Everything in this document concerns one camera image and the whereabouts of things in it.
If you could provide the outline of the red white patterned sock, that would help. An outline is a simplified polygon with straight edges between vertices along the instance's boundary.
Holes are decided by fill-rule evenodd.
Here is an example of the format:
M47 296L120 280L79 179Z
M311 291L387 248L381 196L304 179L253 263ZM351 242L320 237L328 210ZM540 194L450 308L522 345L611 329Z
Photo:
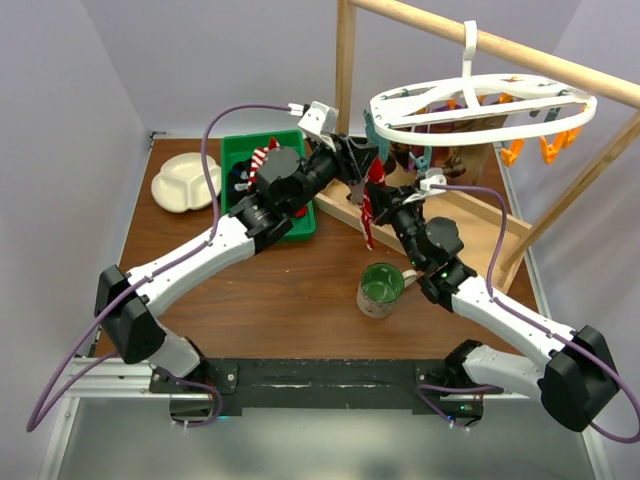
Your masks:
M360 207L360 224L363 229L363 236L366 242L366 248L371 251L374 248L374 238L371 232L371 225L373 223L373 210L371 206L371 200L369 196L369 186L385 186L385 172L384 164L379 157L376 157L373 161L363 188L363 200Z

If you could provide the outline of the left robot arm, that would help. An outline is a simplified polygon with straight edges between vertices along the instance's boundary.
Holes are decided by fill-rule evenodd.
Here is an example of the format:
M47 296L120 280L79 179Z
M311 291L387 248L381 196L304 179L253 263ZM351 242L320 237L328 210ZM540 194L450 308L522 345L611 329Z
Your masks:
M203 357L186 338L161 324L180 297L225 268L271 247L293 227L293 218L332 181L363 181L378 148L347 135L320 143L308 158L290 147L267 152L241 201L209 230L170 253L123 272L116 265L99 276L95 315L127 364L149 361L169 371L185 392L207 380Z

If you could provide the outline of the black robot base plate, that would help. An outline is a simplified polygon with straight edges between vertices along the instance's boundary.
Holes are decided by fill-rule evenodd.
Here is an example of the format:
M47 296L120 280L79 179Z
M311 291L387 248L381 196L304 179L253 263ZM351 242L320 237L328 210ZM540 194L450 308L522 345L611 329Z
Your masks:
M223 398L222 414L251 408L389 409L430 414L417 387L471 388L462 370L441 359L219 359L207 380Z

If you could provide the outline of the white round clip hanger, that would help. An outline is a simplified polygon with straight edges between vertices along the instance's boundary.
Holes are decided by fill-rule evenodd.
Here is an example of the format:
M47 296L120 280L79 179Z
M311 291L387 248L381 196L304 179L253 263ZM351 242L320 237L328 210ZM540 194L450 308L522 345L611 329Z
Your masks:
M416 83L380 93L370 100L370 112L376 132L391 142L408 145L445 147L548 136L592 120L598 101L576 87L530 74L474 75L472 64L477 50L478 28L475 21L464 23L464 49L458 77ZM447 99L457 102L451 119L433 123L429 111ZM554 121L537 121L500 129L466 133L420 133L419 127L453 124L458 121L493 116L548 112L551 108L571 108L574 114L558 116Z

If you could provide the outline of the red white striped sock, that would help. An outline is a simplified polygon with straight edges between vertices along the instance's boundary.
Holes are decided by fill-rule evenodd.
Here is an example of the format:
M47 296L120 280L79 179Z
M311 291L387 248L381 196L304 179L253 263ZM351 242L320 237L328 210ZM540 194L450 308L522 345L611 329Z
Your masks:
M251 157L249 177L248 177L248 189L251 190L255 183L256 172L266 162L267 154L274 149L280 147L280 143L275 137L271 137L269 144L266 147L256 148Z

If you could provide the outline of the red santa sock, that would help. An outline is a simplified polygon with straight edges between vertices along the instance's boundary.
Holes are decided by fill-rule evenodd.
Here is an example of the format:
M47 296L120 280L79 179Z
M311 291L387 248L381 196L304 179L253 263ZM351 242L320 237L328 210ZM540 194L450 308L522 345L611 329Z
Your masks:
M304 218L309 212L309 205L304 205L300 210L298 210L295 215L294 218L295 219L302 219Z

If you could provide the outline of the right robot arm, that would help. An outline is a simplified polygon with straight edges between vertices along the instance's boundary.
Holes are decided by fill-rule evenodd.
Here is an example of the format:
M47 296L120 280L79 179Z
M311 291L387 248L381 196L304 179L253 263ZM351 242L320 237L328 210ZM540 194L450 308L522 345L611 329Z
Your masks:
M608 344L598 330L575 330L541 316L495 289L459 257L464 244L455 221L426 219L423 204L433 193L413 185L368 183L373 221L394 231L423 295L433 304L466 317L515 347L516 355L485 345L458 351L445 369L448 386L459 393L484 385L510 390L541 402L560 425L582 432L619 392Z

